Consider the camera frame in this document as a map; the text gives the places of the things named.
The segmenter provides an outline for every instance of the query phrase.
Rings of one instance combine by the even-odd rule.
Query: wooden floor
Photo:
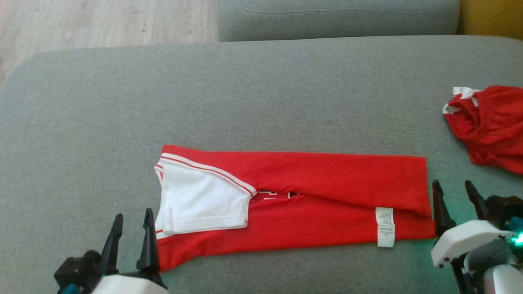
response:
[[[216,42],[215,0],[0,0],[0,89],[35,54]]]

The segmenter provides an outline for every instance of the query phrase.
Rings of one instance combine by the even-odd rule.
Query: care label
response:
[[[394,247],[396,225],[393,209],[376,207],[376,222],[378,223],[378,247]]]

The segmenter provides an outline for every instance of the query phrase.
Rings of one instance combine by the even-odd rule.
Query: sofa cushion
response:
[[[221,41],[286,40],[456,31],[459,0],[220,0]]]
[[[458,223],[464,181],[521,195],[520,175],[470,163],[441,113],[453,86],[523,86],[523,42],[406,36],[82,49],[18,67],[0,93],[0,292],[56,292],[68,256],[101,250],[124,215],[119,269],[157,213],[164,144],[200,150],[427,158]],[[202,257],[163,275],[175,293],[456,292],[433,240]]]

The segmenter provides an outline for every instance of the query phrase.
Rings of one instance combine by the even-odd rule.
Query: folded red shirt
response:
[[[423,157],[162,152],[162,271],[197,256],[376,242],[376,207],[394,209],[396,240],[434,237]]]
[[[523,174],[523,88],[455,87],[443,113],[475,164]]]

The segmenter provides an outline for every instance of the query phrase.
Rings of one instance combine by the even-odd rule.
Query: yellow wall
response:
[[[461,0],[459,32],[523,40],[523,0]]]

